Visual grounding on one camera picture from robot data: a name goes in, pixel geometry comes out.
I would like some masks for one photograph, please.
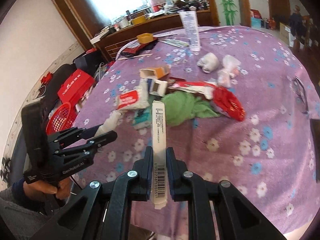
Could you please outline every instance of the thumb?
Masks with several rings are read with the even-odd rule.
[[[30,184],[30,187],[45,194],[56,194],[58,192],[58,189],[55,186],[52,186],[42,180],[38,180]]]

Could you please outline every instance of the hand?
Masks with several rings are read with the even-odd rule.
[[[23,190],[26,196],[31,200],[44,201],[45,194],[55,194],[58,199],[66,199],[70,196],[72,181],[66,178],[59,182],[58,188],[52,186],[42,180],[38,180],[32,184],[23,183]]]

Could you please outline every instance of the silver screw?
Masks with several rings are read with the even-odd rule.
[[[185,171],[183,173],[183,176],[185,176],[186,178],[191,178],[193,176],[193,173],[191,171]]]
[[[136,171],[128,171],[127,175],[131,178],[135,177],[138,175],[138,173]]]
[[[92,181],[90,183],[90,188],[97,188],[99,187],[100,183],[98,181]]]
[[[227,180],[221,181],[221,186],[223,186],[223,187],[230,187],[230,185],[231,185],[230,182]]]

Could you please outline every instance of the green towel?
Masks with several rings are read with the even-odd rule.
[[[208,118],[220,116],[214,112],[208,101],[195,97],[192,93],[176,91],[165,95],[161,101],[165,106],[167,125],[177,126],[195,117]]]

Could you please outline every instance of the floral tablecloth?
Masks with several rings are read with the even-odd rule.
[[[185,121],[167,127],[167,146],[204,179],[230,180],[282,233],[291,232],[313,219],[320,207],[309,124],[310,118],[320,115],[315,88],[297,58],[272,35],[240,26],[201,30],[200,52],[159,42],[146,52],[151,56],[116,61],[93,90],[75,126],[103,123],[115,109],[116,96],[138,85],[140,68],[166,63],[171,76],[208,81],[217,78],[217,72],[205,74],[196,62],[208,52],[220,62],[230,54],[242,62],[230,91],[243,104],[245,120],[222,116]],[[177,33],[168,38],[186,40],[185,34]],[[303,114],[304,104],[292,89],[294,76],[307,91],[309,115]],[[151,145],[150,128],[135,130],[132,118],[133,112],[127,112],[118,122],[118,139],[96,155],[94,165],[75,175],[82,186],[94,179],[112,181],[143,157]],[[187,239],[187,218],[185,203],[169,200],[161,210],[151,202],[132,205],[134,225],[173,239]]]

